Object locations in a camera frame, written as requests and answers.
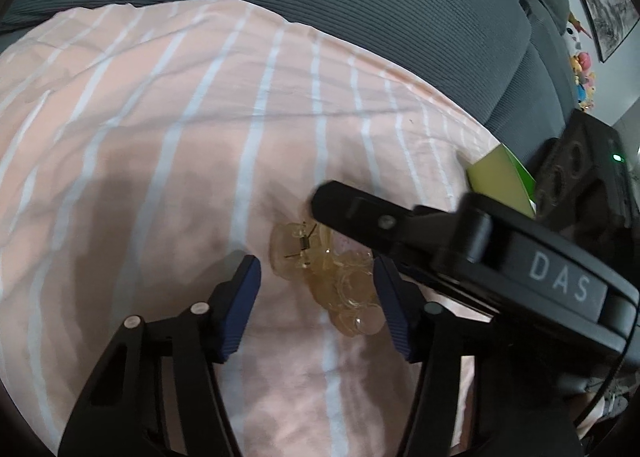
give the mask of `transparent plastic parts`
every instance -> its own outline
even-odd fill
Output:
[[[375,334],[384,326],[367,247],[312,219],[290,222],[273,228],[270,262],[279,277],[304,281],[345,336]]]

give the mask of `picture frame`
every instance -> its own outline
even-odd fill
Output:
[[[631,0],[582,0],[602,63],[635,29],[640,14]]]

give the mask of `pink striped fabric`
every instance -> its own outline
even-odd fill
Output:
[[[0,56],[0,377],[55,451],[123,318],[177,314],[252,253],[219,369],[245,455],[389,455],[415,369],[275,277],[271,229],[327,179],[454,209],[461,159],[496,145],[404,69],[245,2],[61,13]]]

